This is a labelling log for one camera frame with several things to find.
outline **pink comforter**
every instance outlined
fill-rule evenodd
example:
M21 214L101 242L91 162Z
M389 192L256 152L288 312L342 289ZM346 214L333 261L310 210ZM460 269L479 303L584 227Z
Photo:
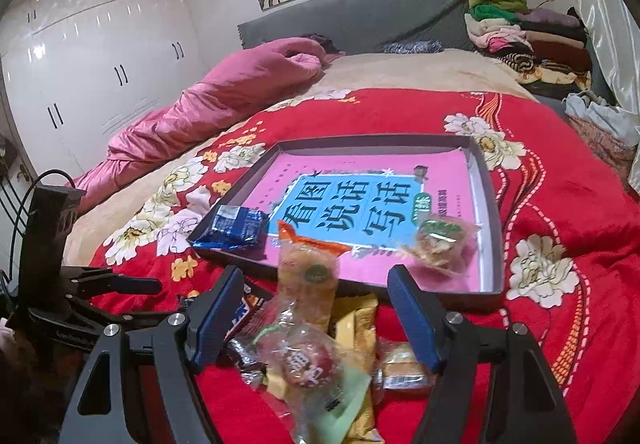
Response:
M107 157L75 180L86 190L79 213L317 76L326 53L305 38L233 53L172 106L150 112L113 137Z

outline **beige blanket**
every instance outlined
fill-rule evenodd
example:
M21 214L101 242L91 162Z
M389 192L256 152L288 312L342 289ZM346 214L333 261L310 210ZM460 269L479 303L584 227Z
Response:
M423 90L488 90L521 98L535 98L508 72L481 55L446 50L439 54L361 54L339 58L302 96L342 88L420 88ZM229 131L245 124L236 124ZM87 265L95 250L113 231L121 228L160 187L171 170L193 157L203 142L161 168L138 179L76 221L66 241L65 263Z

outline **gray headboard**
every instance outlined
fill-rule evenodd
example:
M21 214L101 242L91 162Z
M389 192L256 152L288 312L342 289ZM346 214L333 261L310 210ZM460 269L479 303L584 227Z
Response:
M347 54L381 52L391 42L440 40L473 50L466 34L468 0L308 0L238 26L244 48L266 41L322 34Z

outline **white peony print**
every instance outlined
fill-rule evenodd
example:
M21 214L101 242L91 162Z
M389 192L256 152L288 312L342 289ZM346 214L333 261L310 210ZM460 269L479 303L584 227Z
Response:
M158 231L156 256L169 252L184 252L189 248L187 236L193 231L202 217L209 213L211 192L206 186L200 186L185 195L187 207L173 215L167 224Z
M155 201L169 206L180 205L176 193L194 187L207 172L208 167L204 166L203 160L202 156L193 157L174 169L154 195Z
M444 131L456 135L484 134L491 130L489 123L482 117L467 117L465 114L456 114L444 118Z
M124 260L133 258L138 247L146 246L156 239L158 230L172 214L169 207L152 200L147 201L142 211L104 241L104 246L113 243L104 254L107 264L121 265Z
M545 309L561 306L562 294L572 293L579 283L574 261L562 257L564 246L555 246L550 236L532 234L517 243L516 252L507 299L527 296Z
M482 150L489 171L497 166L502 166L504 169L518 169L520 157L527 154L521 142L504 140L504 132L490 130L485 134L475 134L472 137Z
M322 94L316 94L314 96L304 96L299 98L286 99L284 101L280 101L279 103L272 104L269 108L265 109L265 112L277 112L278 110L281 110L283 108L287 108L290 106L298 106L300 103L303 103L304 101L341 100L341 99L344 99L349 94L351 94L352 92L353 90L345 88L343 90L328 90L326 92L323 92Z
M253 146L234 146L218 157L214 170L218 173L224 173L230 169L249 168L260 159L264 152L263 142Z
M177 193L195 186L207 172L202 160L202 157L194 157L174 169L142 210L104 241L105 247L113 244L105 253L108 265L121 265L136 255L138 247L156 240L159 230L174 215L171 208L180 205Z
M527 154L524 144L505 140L504 132L492 130L482 117L467 117L464 114L444 118L444 129L456 135L473 137L484 154L489 171L501 166L504 169L518 169L520 157Z

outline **blue snack package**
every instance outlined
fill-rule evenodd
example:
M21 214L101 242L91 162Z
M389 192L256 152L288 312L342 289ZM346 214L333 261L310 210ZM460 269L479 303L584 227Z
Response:
M260 244L268 216L258 209L220 206L194 249L242 249Z

